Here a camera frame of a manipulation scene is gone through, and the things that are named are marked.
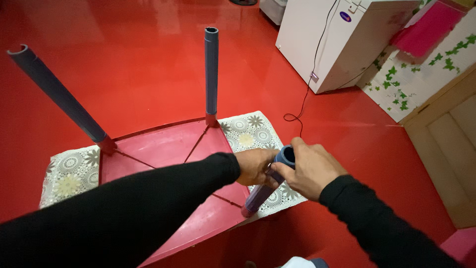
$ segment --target freezer logo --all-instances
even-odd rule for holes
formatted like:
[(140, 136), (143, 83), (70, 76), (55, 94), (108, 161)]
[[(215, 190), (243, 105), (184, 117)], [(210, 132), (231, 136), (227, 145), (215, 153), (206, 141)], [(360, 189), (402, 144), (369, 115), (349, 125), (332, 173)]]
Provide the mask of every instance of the freezer logo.
[(340, 16), (342, 17), (343, 20), (347, 21), (347, 22), (351, 22), (352, 19), (350, 18), (349, 14), (341, 11), (340, 12)]

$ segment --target lace tablecloth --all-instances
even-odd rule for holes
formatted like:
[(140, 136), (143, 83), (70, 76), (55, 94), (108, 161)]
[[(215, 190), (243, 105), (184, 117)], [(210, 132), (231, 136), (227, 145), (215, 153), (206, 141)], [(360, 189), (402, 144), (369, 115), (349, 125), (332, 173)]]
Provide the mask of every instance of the lace tablecloth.
[[(283, 144), (269, 120), (256, 111), (218, 121), (234, 153), (253, 148), (281, 149)], [(40, 208), (98, 186), (99, 148), (96, 145), (65, 151), (51, 157), (46, 169)], [(268, 216), (306, 199), (284, 182), (247, 223)]]

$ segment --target hand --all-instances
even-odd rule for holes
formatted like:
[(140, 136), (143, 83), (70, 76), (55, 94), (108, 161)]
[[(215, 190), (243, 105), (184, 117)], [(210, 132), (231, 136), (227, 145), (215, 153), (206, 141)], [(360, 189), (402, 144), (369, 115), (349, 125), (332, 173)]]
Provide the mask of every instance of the hand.
[(278, 182), (266, 175), (265, 171), (278, 153), (279, 150), (261, 148), (235, 153), (241, 169), (237, 182), (245, 186), (265, 184), (276, 189), (279, 186)]
[(291, 140), (291, 145), (296, 157), (296, 170), (283, 163), (273, 163), (271, 168), (305, 198), (317, 202), (326, 185), (340, 175), (348, 174), (322, 145), (307, 145), (298, 137)]

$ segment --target wooden door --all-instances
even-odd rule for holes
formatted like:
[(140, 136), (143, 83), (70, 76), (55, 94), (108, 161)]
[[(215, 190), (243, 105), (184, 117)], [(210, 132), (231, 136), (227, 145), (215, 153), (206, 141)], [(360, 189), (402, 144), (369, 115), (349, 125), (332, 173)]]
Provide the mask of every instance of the wooden door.
[(476, 70), (404, 123), (456, 228), (476, 226)]

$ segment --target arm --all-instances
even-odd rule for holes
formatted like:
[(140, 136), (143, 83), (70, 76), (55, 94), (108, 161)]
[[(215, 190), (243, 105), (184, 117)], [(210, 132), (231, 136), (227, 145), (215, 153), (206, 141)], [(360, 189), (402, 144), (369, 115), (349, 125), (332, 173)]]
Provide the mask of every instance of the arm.
[(129, 175), (3, 223), (0, 267), (136, 267), (216, 190), (270, 184), (263, 170), (275, 154), (217, 153)]
[(397, 217), (375, 191), (348, 175), (321, 145), (309, 146), (300, 138), (291, 144), (296, 170), (281, 163), (273, 163), (271, 168), (283, 175), (291, 188), (327, 206), (345, 222), (379, 267), (460, 267), (425, 234)]
[(424, 233), (397, 217), (374, 190), (350, 175), (329, 183), (319, 202), (347, 224), (379, 267), (460, 267)]

